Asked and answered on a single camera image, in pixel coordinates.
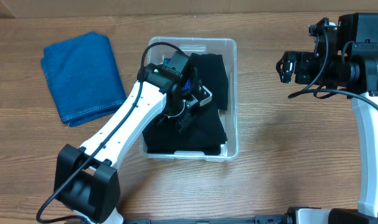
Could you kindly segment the blue denim cloth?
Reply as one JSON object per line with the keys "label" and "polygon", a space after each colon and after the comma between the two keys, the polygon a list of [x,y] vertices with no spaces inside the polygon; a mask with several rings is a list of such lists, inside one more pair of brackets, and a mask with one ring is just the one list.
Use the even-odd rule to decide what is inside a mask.
{"label": "blue denim cloth", "polygon": [[111,42],[103,34],[48,45],[40,64],[61,122],[70,127],[115,113],[126,100]]}

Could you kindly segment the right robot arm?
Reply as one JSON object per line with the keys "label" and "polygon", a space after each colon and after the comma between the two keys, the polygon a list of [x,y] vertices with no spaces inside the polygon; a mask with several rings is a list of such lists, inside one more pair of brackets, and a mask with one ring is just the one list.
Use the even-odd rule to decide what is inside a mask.
{"label": "right robot arm", "polygon": [[378,13],[327,17],[308,27],[313,52],[286,51],[276,63],[283,83],[304,85],[289,95],[307,93],[323,100],[344,95],[359,133],[361,188],[356,209],[291,207],[282,223],[378,223]]}

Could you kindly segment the blue green sequin garment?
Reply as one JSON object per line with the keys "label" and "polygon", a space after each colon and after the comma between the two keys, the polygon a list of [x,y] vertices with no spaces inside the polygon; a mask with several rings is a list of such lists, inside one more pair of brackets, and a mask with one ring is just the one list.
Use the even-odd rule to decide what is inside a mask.
{"label": "blue green sequin garment", "polygon": [[197,78],[195,66],[187,56],[177,54],[171,58],[165,58],[163,60],[163,67],[176,72],[181,77],[182,91],[189,91]]}

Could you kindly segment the black cloth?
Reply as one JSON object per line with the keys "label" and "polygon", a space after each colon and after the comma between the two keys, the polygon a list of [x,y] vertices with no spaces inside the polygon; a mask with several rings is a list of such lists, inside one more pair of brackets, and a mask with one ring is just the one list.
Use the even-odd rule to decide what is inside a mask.
{"label": "black cloth", "polygon": [[227,135],[219,118],[216,103],[211,102],[200,112],[183,133],[169,121],[150,124],[143,131],[149,154],[173,154],[176,151],[203,151],[209,146],[227,142]]}

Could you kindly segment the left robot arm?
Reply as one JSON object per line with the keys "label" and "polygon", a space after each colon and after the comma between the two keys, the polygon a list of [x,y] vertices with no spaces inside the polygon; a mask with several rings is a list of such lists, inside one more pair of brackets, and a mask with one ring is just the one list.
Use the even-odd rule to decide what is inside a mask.
{"label": "left robot arm", "polygon": [[141,68],[138,81],[116,113],[90,139],[57,156],[54,192],[81,223],[123,222],[116,205],[118,169],[127,152],[153,121],[166,120],[183,133],[212,93],[202,85],[190,56],[175,52],[165,65]]}

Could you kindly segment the black garment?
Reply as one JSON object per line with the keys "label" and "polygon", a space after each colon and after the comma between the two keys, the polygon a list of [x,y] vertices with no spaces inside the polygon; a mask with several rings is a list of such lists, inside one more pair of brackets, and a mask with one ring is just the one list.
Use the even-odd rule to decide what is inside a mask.
{"label": "black garment", "polygon": [[206,156],[219,156],[224,153],[224,150],[225,150],[225,144],[221,144],[218,146],[206,147],[202,152]]}
{"label": "black garment", "polygon": [[229,102],[229,82],[223,56],[220,54],[191,54],[191,60],[197,68],[202,84],[213,94],[212,100],[218,109],[227,110]]}

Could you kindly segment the clear plastic storage bin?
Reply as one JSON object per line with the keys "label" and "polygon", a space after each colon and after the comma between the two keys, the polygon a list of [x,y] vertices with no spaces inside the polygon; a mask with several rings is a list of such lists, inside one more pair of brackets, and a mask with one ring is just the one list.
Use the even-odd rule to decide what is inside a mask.
{"label": "clear plastic storage bin", "polygon": [[231,161],[239,154],[237,44],[228,38],[153,37],[147,60],[153,71],[184,72],[183,109],[160,114],[140,137],[153,159]]}

